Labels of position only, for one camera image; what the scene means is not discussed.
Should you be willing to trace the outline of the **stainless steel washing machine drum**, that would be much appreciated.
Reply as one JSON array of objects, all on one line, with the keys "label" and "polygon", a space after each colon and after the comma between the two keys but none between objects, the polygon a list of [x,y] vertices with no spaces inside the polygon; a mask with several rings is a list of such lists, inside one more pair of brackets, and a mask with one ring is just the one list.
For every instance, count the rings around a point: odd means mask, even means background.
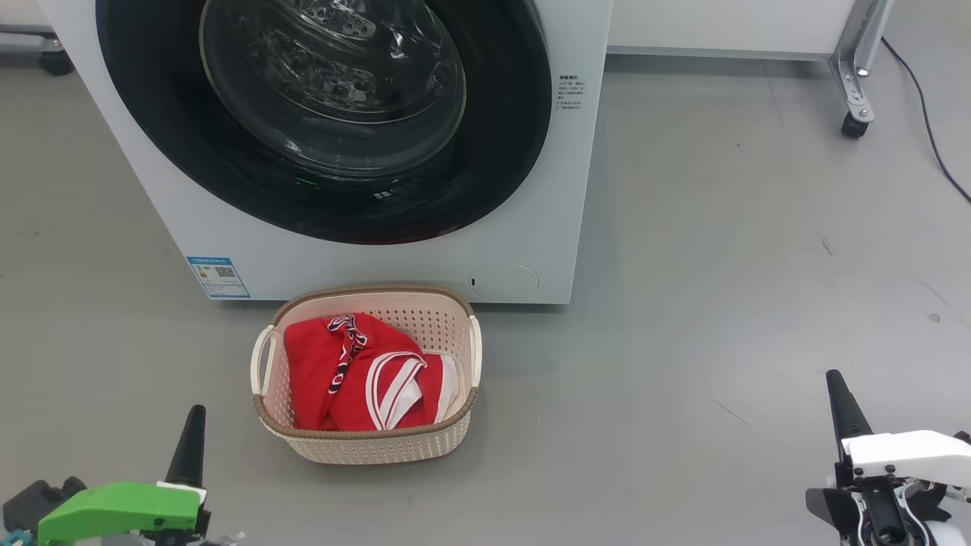
[{"label": "stainless steel washing machine drum", "polygon": [[424,0],[206,0],[199,48],[241,127],[336,177],[416,169],[464,117],[464,63]]}]

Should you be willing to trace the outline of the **blue energy label sticker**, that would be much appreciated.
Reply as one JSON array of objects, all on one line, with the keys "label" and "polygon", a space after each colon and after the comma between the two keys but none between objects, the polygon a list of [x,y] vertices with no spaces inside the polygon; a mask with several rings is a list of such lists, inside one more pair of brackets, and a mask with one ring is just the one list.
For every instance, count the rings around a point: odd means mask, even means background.
[{"label": "blue energy label sticker", "polygon": [[211,300],[249,300],[250,293],[228,258],[185,258]]}]

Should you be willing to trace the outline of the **cream perforated basket brown rim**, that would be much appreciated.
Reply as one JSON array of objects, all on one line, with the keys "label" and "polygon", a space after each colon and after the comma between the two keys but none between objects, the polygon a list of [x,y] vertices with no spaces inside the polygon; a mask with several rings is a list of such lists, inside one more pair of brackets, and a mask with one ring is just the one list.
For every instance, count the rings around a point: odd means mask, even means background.
[{"label": "cream perforated basket brown rim", "polygon": [[[457,399],[443,422],[402,431],[301,431],[294,427],[284,330],[305,319],[364,313],[398,328],[423,350],[457,363]],[[306,460],[322,464],[392,464],[448,455],[466,436],[479,394],[482,331],[460,293],[431,286],[344,287],[305,293],[278,309],[250,357],[250,387],[258,419]]]}]

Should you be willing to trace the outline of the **metal cart leg with caster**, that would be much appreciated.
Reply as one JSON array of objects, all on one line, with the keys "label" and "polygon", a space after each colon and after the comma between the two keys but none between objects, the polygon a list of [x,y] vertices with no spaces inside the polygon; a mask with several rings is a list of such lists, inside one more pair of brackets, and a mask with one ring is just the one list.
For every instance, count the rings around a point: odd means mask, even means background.
[{"label": "metal cart leg with caster", "polygon": [[895,0],[854,0],[835,50],[828,59],[837,86],[842,90],[847,113],[841,133],[847,139],[859,139],[875,120],[874,111],[863,90],[863,78],[869,76],[881,38]]}]

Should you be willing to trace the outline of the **red jersey with white trim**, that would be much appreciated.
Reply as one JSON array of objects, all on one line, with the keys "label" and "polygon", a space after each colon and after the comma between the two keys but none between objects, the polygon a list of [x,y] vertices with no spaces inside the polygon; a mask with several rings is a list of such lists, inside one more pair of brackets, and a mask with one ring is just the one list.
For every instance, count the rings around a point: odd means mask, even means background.
[{"label": "red jersey with white trim", "polygon": [[284,333],[294,428],[395,431],[444,421],[459,394],[457,363],[420,349],[373,315],[289,325]]}]

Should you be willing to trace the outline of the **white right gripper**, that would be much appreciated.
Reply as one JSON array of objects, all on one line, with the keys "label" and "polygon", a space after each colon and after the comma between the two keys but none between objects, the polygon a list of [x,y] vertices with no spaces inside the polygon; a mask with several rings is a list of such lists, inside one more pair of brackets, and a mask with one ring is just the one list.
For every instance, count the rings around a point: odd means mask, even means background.
[{"label": "white right gripper", "polygon": [[874,435],[843,374],[830,369],[825,379],[838,456],[850,458],[854,474],[971,487],[971,443],[936,431]]}]

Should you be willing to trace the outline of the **round white filter cover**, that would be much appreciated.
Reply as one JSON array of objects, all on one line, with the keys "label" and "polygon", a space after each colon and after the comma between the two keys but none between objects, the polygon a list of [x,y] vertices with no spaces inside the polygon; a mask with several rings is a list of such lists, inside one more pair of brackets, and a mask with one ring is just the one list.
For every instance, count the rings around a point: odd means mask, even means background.
[{"label": "round white filter cover", "polygon": [[476,268],[467,284],[482,302],[521,303],[531,300],[539,278],[521,264],[501,262]]}]

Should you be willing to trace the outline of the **white front-load washing machine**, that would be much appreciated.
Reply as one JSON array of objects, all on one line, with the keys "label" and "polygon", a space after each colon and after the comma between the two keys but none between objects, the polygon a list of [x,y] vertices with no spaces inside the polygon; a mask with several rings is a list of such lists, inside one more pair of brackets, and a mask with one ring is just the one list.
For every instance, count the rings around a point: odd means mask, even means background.
[{"label": "white front-load washing machine", "polygon": [[38,0],[181,255],[228,258],[250,300],[351,284],[429,284],[482,302],[467,280],[516,263],[539,278],[528,302],[571,300],[613,0],[532,0],[551,68],[551,117],[523,183],[481,220],[429,240],[344,244],[285,231],[197,186],[129,113],[106,68],[95,0]]}]

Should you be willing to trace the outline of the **black round glass washer door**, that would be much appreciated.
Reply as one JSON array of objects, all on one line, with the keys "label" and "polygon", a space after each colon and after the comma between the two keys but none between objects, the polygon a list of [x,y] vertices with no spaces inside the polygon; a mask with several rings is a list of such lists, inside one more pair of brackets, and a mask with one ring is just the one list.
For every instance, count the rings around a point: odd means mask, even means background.
[{"label": "black round glass washer door", "polygon": [[108,75],[136,123],[197,186],[285,231],[344,244],[429,240],[492,213],[523,183],[551,117],[551,68],[532,0],[424,0],[466,77],[457,134],[393,177],[336,177],[241,127],[203,66],[206,0],[95,0]]}]

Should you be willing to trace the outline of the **grey frame foot black caster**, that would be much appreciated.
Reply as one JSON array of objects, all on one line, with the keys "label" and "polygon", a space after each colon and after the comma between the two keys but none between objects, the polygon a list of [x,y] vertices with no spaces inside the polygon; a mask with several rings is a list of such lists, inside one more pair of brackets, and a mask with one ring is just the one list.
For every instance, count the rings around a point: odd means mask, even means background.
[{"label": "grey frame foot black caster", "polygon": [[59,35],[44,25],[0,24],[0,59],[35,60],[39,69],[53,77],[75,70]]}]

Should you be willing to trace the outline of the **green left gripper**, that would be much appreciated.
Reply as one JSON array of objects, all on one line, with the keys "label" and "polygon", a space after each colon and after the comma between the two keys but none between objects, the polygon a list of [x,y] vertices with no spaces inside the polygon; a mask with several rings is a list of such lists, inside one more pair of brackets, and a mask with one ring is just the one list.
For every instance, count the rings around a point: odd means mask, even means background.
[{"label": "green left gripper", "polygon": [[112,482],[86,488],[53,509],[38,524],[38,546],[75,546],[79,541],[124,535],[160,538],[163,546],[207,535],[209,511],[203,490],[207,409],[188,412],[166,482]]}]

